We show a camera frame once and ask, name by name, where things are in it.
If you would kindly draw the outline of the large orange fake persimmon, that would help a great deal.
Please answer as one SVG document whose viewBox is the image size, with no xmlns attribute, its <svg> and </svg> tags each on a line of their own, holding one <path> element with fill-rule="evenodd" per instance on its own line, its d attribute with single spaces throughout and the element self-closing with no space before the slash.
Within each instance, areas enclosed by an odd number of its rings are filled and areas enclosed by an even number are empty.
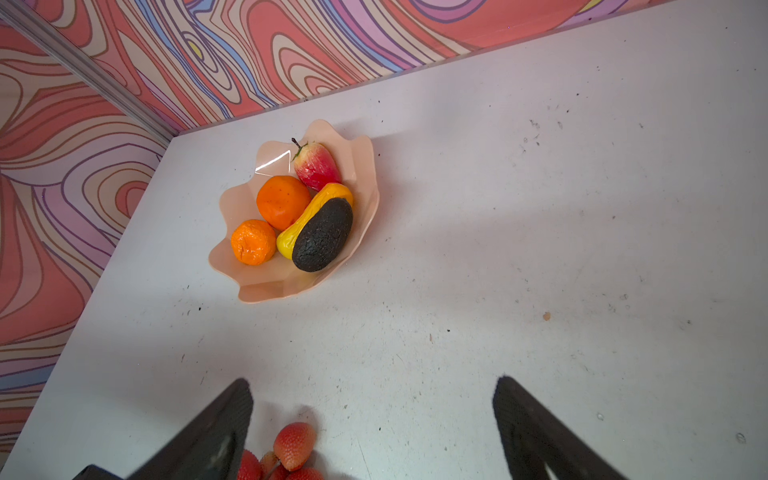
<svg viewBox="0 0 768 480">
<path fill-rule="evenodd" d="M 274 176 L 259 190 L 256 204 L 262 218 L 279 231 L 289 228 L 311 202 L 309 189 L 293 176 Z"/>
</svg>

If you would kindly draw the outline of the red fake lychee bunch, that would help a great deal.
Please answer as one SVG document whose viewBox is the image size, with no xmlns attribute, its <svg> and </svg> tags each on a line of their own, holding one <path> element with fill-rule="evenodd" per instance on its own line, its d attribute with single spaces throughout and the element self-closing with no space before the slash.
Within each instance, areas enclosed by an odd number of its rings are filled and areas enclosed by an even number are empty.
<svg viewBox="0 0 768 480">
<path fill-rule="evenodd" d="M 308 467 L 317 432 L 306 422 L 285 426 L 276 436 L 273 449 L 261 459 L 249 450 L 243 452 L 237 480 L 324 480 L 316 468 Z"/>
</svg>

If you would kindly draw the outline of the pink wavy fruit bowl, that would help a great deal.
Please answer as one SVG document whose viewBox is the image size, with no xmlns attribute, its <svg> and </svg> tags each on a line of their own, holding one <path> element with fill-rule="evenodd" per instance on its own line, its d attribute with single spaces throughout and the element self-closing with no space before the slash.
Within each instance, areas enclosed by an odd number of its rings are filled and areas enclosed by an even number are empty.
<svg viewBox="0 0 768 480">
<path fill-rule="evenodd" d="M 265 142 L 256 153 L 251 178 L 224 191 L 220 197 L 219 208 L 227 232 L 208 257 L 214 270 L 238 285 L 238 299 L 244 303 L 254 304 L 291 297 L 319 285 L 354 254 L 376 215 L 380 193 L 374 145 L 369 137 L 362 135 L 352 140 L 346 139 L 329 122 L 318 119 L 309 125 L 301 141 L 324 144 L 337 162 L 343 183 L 354 195 L 351 233 L 340 255 L 325 269 L 314 273 L 297 269 L 292 261 L 279 253 L 260 266 L 247 266 L 236 260 L 230 244 L 231 235 L 242 222 L 262 218 L 256 205 L 259 189 L 272 176 L 294 174 L 291 158 L 297 152 L 297 147 L 275 140 Z"/>
</svg>

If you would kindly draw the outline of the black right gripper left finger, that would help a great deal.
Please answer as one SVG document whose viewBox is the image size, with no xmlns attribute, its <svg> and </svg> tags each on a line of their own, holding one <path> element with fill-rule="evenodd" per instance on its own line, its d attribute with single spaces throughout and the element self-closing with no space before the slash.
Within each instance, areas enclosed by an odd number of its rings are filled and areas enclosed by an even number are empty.
<svg viewBox="0 0 768 480">
<path fill-rule="evenodd" d="M 253 405 L 248 381 L 235 380 L 127 479 L 235 479 Z"/>
</svg>

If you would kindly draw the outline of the dark fake avocado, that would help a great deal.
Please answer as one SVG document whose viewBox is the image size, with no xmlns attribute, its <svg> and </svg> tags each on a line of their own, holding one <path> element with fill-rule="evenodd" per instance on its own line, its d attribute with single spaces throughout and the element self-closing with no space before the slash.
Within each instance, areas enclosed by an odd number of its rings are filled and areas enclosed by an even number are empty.
<svg viewBox="0 0 768 480">
<path fill-rule="evenodd" d="M 348 200 L 328 200 L 297 236 L 292 253 L 294 265 L 305 272 L 317 272 L 327 267 L 343 249 L 353 219 Z"/>
</svg>

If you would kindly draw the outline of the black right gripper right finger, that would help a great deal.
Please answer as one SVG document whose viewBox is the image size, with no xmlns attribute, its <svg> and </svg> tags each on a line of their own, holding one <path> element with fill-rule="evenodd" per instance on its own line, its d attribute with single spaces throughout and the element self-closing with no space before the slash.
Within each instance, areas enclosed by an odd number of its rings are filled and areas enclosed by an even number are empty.
<svg viewBox="0 0 768 480">
<path fill-rule="evenodd" d="M 514 480 L 624 477 L 509 376 L 497 381 L 493 412 Z"/>
</svg>

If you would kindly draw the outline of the red fake apple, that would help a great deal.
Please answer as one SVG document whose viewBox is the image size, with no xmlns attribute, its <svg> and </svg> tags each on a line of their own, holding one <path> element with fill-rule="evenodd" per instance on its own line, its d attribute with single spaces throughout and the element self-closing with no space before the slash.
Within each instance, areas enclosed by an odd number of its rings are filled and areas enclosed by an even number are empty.
<svg viewBox="0 0 768 480">
<path fill-rule="evenodd" d="M 295 138 L 297 152 L 292 159 L 298 179 L 308 188 L 319 192 L 327 184 L 342 183 L 342 176 L 330 151 L 320 142 L 301 145 Z"/>
</svg>

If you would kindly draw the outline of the small orange fake tangerine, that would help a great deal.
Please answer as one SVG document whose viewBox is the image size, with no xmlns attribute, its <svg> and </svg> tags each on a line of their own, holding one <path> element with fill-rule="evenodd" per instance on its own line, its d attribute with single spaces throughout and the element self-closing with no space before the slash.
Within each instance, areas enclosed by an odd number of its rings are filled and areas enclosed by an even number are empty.
<svg viewBox="0 0 768 480">
<path fill-rule="evenodd" d="M 249 266 L 258 266 L 277 251 L 277 236 L 271 225 L 263 220 L 247 220 L 231 235 L 230 243 L 235 258 Z"/>
</svg>

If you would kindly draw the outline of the left rear aluminium post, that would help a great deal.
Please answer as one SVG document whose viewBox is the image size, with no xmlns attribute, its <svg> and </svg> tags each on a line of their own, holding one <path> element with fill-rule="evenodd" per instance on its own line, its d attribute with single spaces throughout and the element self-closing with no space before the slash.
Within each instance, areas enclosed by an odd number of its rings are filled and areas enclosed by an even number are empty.
<svg viewBox="0 0 768 480">
<path fill-rule="evenodd" d="M 132 95 L 126 87 L 99 67 L 94 60 L 35 13 L 24 1 L 2 1 L 1 19 L 97 91 L 104 99 L 136 120 L 161 145 L 169 146 L 176 136 L 171 127 Z"/>
</svg>

